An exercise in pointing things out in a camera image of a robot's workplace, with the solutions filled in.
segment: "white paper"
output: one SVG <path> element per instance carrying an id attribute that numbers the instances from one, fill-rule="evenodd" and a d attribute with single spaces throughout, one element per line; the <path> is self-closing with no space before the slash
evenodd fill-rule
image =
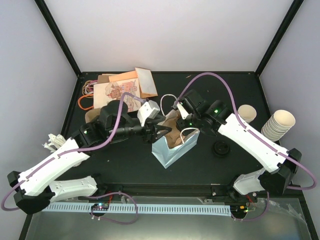
<path id="1" fill-rule="evenodd" d="M 139 67 L 136 67 L 135 71 L 139 79 L 141 92 L 143 94 L 158 95 L 151 71 Z"/>

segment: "printed illustration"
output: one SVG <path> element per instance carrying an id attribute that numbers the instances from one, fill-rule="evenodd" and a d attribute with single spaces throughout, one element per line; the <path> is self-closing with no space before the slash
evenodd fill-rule
<path id="1" fill-rule="evenodd" d="M 125 92 L 140 97 L 138 78 L 96 84 L 94 86 L 93 106 L 94 108 L 101 108 L 112 100 L 120 100 Z M 128 112 L 137 111 L 141 107 L 141 103 L 130 96 L 125 96 L 124 102 L 128 105 Z"/>

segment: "stack of paper cups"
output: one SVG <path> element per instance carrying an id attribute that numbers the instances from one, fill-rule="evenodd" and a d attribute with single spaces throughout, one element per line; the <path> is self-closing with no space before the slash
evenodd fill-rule
<path id="1" fill-rule="evenodd" d="M 282 138 L 296 123 L 295 117 L 286 110 L 276 111 L 263 126 L 261 133 L 275 142 Z"/>
<path id="2" fill-rule="evenodd" d="M 249 124 L 256 118 L 257 111 L 253 106 L 245 104 L 239 107 L 238 114 L 247 124 Z"/>

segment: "cardboard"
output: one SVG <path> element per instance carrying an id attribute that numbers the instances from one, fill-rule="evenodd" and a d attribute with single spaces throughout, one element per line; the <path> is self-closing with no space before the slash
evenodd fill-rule
<path id="1" fill-rule="evenodd" d="M 109 83 L 109 76 L 108 75 L 99 75 L 98 80 L 96 81 L 97 84 L 105 84 Z"/>
<path id="2" fill-rule="evenodd" d="M 84 115 L 85 123 L 90 123 L 93 119 L 100 115 L 101 108 L 91 109 Z"/>
<path id="3" fill-rule="evenodd" d="M 136 79 L 136 78 L 138 78 L 136 71 L 128 71 L 128 72 L 120 73 L 117 75 L 109 76 L 110 82 L 117 82 L 117 81 Z"/>
<path id="4" fill-rule="evenodd" d="M 124 92 L 140 97 L 138 78 L 95 84 L 93 86 L 93 108 L 102 108 L 112 100 L 120 100 Z M 128 112 L 137 111 L 141 107 L 141 102 L 130 96 L 125 96 L 124 102 L 128 106 Z"/>
<path id="5" fill-rule="evenodd" d="M 135 68 L 136 75 L 139 79 L 142 98 L 151 98 L 158 96 L 154 78 L 149 69 Z"/>
<path id="6" fill-rule="evenodd" d="M 109 81 L 113 83 L 136 78 L 139 79 L 141 98 L 145 99 L 158 96 L 155 81 L 149 69 L 136 67 L 134 71 L 109 76 Z"/>

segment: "white cable channel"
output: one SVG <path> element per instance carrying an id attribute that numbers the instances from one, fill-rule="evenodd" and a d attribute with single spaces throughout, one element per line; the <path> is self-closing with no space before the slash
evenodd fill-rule
<path id="1" fill-rule="evenodd" d="M 89 213 L 94 203 L 53 202 L 43 212 Z M 217 215 L 231 216 L 230 206 L 224 205 L 181 205 L 181 204 L 137 204 L 139 214 L 177 215 Z M 108 210 L 95 210 L 94 213 L 135 214 L 134 204 L 111 203 Z"/>

